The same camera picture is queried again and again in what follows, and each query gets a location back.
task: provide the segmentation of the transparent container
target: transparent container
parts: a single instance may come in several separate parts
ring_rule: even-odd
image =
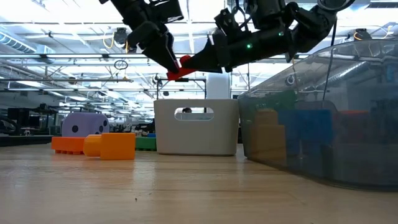
[[[398,42],[320,50],[238,101],[248,159],[327,184],[398,190]]]

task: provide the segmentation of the desk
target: desk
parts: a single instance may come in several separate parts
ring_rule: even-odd
[[[0,148],[0,223],[397,223],[398,194],[339,189],[236,157],[101,161]]]

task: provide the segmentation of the white plastic basket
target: white plastic basket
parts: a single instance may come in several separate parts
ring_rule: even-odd
[[[236,154],[239,124],[237,100],[157,100],[154,106],[159,154]],[[177,108],[187,107],[208,108],[213,114],[175,113]]]

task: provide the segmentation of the red object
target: red object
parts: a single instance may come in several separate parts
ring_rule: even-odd
[[[186,55],[180,58],[180,63],[181,65],[188,59],[190,59],[191,56]],[[192,72],[195,72],[195,69],[189,69],[189,68],[180,68],[180,70],[178,71],[178,73],[174,73],[174,72],[167,72],[167,78],[171,81],[171,80],[178,80],[179,78],[191,74]]]

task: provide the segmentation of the toy block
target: toy block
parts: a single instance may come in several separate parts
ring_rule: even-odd
[[[55,153],[80,155],[83,153],[85,138],[81,137],[53,137],[51,139],[51,149]]]
[[[156,151],[156,138],[136,137],[136,150]]]
[[[88,157],[100,157],[104,160],[134,159],[135,148],[134,133],[103,133],[87,136],[83,152]]]

